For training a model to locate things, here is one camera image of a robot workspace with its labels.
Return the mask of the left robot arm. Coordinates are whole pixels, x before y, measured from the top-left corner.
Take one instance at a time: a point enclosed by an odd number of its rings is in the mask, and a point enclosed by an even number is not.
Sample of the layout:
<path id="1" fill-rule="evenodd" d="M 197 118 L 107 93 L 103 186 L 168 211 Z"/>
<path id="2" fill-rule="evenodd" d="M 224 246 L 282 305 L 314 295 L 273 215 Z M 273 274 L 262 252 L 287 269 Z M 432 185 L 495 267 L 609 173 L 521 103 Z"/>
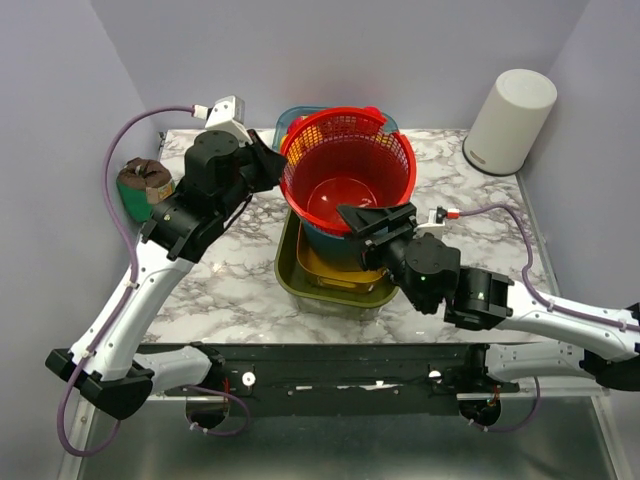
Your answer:
<path id="1" fill-rule="evenodd" d="M 232 215 L 255 193 L 278 186 L 287 160 L 249 131 L 241 141 L 222 130 L 196 137 L 184 155 L 175 192 L 155 205 L 134 247 L 123 283 L 85 334 L 53 350 L 46 367 L 117 420 L 131 417 L 156 393 L 190 385 L 214 393 L 220 356 L 202 346 L 143 355 L 138 347 L 159 309 Z"/>

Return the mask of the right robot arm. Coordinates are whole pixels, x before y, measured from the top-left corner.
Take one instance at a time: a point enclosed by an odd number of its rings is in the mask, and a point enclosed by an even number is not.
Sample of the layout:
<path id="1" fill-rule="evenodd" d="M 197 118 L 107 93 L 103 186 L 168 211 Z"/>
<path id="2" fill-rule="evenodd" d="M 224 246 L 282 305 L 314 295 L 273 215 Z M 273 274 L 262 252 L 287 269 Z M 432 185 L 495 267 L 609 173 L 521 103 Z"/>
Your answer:
<path id="1" fill-rule="evenodd" d="M 538 343 L 492 344 L 464 362 L 460 379 L 480 392 L 494 381 L 527 377 L 582 377 L 612 390 L 639 389 L 639 307 L 587 305 L 538 292 L 528 278 L 513 280 L 465 266 L 416 220 L 411 203 L 388 208 L 340 205 L 337 212 L 365 270 L 383 268 L 414 309 L 438 310 L 469 331 L 510 330 L 540 336 Z"/>

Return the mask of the white cylindrical container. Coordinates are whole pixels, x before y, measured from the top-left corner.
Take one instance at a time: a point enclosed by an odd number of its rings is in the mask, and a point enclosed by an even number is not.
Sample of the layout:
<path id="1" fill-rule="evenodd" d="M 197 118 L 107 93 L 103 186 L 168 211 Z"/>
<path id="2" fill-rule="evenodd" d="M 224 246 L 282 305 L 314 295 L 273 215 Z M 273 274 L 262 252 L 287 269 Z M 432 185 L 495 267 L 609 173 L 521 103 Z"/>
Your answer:
<path id="1" fill-rule="evenodd" d="M 518 172 L 557 96 L 554 83 L 541 73 L 528 69 L 501 73 L 463 141 L 465 159 L 488 175 Z"/>

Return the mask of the red mesh basket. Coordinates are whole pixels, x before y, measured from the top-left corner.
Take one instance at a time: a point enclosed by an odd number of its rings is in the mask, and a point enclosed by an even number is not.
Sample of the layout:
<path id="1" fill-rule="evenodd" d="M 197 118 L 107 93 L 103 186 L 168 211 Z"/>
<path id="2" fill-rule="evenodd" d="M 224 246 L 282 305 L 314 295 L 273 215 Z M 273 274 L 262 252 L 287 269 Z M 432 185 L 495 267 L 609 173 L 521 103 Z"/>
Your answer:
<path id="1" fill-rule="evenodd" d="M 302 220 L 335 236 L 348 228 L 341 204 L 387 207 L 407 202 L 417 162 L 403 134 L 384 131 L 384 117 L 360 107 L 317 112 L 291 133 L 280 153 L 288 163 L 280 188 Z"/>

